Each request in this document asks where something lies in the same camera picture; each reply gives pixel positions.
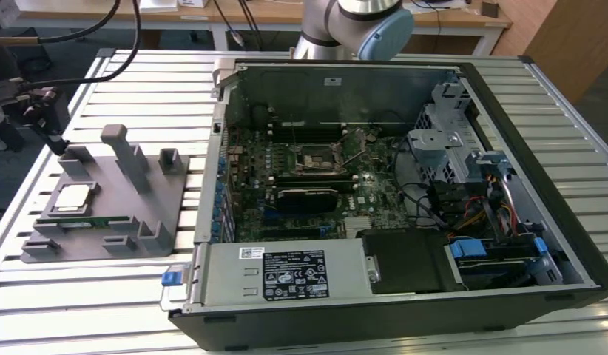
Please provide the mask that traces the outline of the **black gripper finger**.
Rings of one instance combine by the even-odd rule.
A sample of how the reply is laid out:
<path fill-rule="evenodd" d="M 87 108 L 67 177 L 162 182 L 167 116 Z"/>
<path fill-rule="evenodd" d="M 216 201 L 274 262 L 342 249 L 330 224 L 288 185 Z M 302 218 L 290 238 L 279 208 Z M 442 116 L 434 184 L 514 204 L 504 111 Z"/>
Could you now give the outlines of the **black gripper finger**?
<path fill-rule="evenodd" d="M 64 130 L 71 120 L 67 97 L 58 87 L 34 89 L 30 93 L 24 118 L 50 130 Z"/>
<path fill-rule="evenodd" d="M 40 137 L 55 155 L 63 155 L 68 141 L 63 139 L 60 116 L 54 106 L 32 105 L 23 114 L 23 126 Z"/>

